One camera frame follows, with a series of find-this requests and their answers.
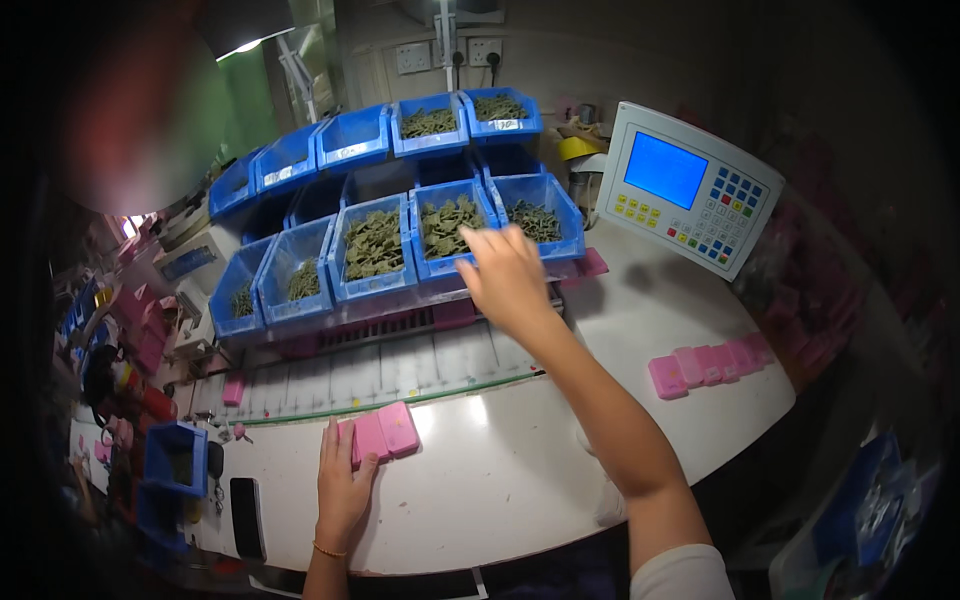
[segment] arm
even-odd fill
[[[550,306],[536,245],[516,226],[461,233],[477,261],[457,262],[473,301],[550,374],[627,501],[631,575],[670,548],[711,544],[670,442]]]
[[[344,436],[338,434],[337,420],[331,417],[320,450],[320,473],[317,476],[319,517],[314,529],[313,556],[303,582],[303,600],[346,600],[347,557],[330,556],[346,553],[350,531],[367,510],[370,488],[376,472],[376,454],[364,457],[354,478],[350,466],[353,449],[353,421],[344,425]]]

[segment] white workbench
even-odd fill
[[[719,277],[601,221],[587,232],[610,272],[564,288],[566,317],[590,351],[643,404],[677,451],[692,485],[782,417],[794,392],[780,364],[732,384],[663,401],[646,369],[680,346],[717,345],[756,330]],[[354,571],[427,573],[534,554],[600,530],[602,469],[577,442],[576,420],[546,376],[414,405],[421,451],[381,466]],[[252,427],[230,442],[222,485],[260,485],[267,564],[305,570],[317,519],[325,420]],[[187,528],[207,550],[236,556],[229,497]]]

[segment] white sleeve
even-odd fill
[[[630,582],[630,600],[733,600],[723,557],[713,546],[673,548],[647,561]]]

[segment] blue screen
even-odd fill
[[[707,171],[707,160],[637,132],[623,180],[689,210]]]

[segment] hand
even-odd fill
[[[360,515],[367,510],[370,487],[376,472],[376,454],[367,454],[353,476],[350,461],[353,450],[353,421],[338,435],[337,419],[330,417],[320,447],[320,473],[317,475],[319,518],[316,542],[324,550],[344,552],[347,538]]]
[[[537,245],[516,225],[505,229],[460,228],[477,261],[456,261],[473,303],[499,329],[521,344],[557,315],[550,305]]]

